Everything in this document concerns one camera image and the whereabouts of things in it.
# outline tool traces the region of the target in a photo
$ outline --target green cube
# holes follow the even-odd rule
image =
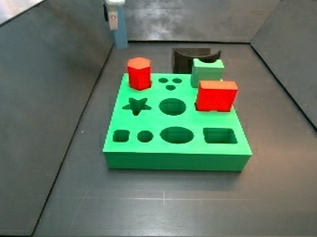
[[[191,68],[191,87],[197,88],[200,80],[219,81],[223,77],[224,65],[218,59],[214,63],[204,63],[197,58],[192,60]]]

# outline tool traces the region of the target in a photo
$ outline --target gray wall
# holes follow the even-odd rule
[[[127,0],[127,38],[250,43],[278,1]]]
[[[0,28],[0,234],[29,235],[111,48],[101,0],[49,0]]]
[[[251,45],[317,127],[317,1],[280,1]]]

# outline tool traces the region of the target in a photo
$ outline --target green shape sorter board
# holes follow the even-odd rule
[[[104,155],[108,168],[240,171],[251,150],[230,112],[195,110],[191,74],[151,74],[151,88],[136,91],[124,74]]]

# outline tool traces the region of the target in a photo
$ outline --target star-shaped hole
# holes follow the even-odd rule
[[[137,116],[143,110],[149,110],[151,107],[145,104],[147,98],[136,100],[135,98],[128,98],[128,105],[123,106],[123,109],[131,109],[133,116]]]

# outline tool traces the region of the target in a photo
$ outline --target red cube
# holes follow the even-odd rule
[[[238,86],[234,81],[199,81],[195,109],[228,112]]]
[[[127,61],[129,87],[140,91],[151,87],[151,60],[143,57]]]

